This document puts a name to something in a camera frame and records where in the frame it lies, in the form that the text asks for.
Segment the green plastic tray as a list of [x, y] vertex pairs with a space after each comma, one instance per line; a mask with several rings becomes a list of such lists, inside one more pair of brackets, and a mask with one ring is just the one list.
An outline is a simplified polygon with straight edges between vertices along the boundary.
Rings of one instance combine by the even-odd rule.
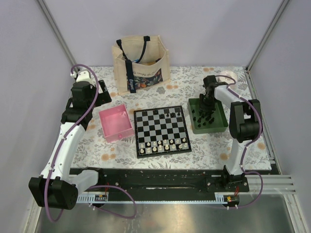
[[199, 102], [199, 99], [188, 100], [188, 111], [193, 133], [223, 133], [228, 127], [228, 122], [222, 103], [217, 100], [215, 111], [208, 116], [206, 112], [199, 110]]

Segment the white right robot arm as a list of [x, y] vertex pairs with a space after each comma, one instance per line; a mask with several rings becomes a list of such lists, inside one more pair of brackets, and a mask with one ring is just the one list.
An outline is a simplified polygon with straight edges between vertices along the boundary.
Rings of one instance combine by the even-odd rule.
[[234, 192], [236, 190], [248, 192], [248, 174], [243, 167], [247, 148], [257, 141], [262, 134], [262, 120], [260, 102], [257, 99], [247, 100], [238, 95], [230, 86], [233, 83], [218, 82], [216, 75], [209, 75], [203, 79], [205, 94], [199, 97], [199, 109], [207, 116], [216, 111], [217, 101], [230, 109], [229, 132], [233, 138], [230, 158], [221, 172], [220, 177], [206, 179], [208, 192]]

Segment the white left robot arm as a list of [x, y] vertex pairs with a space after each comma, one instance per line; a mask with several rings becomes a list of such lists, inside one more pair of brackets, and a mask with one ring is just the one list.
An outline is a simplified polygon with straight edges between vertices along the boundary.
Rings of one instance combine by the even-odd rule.
[[44, 169], [29, 181], [29, 189], [40, 207], [71, 210], [78, 196], [89, 187], [100, 192], [105, 179], [95, 170], [85, 169], [70, 178], [70, 167], [77, 147], [92, 120], [93, 109], [111, 102], [103, 80], [93, 81], [87, 68], [73, 72], [75, 82], [71, 88], [66, 109], [62, 113], [59, 136]]

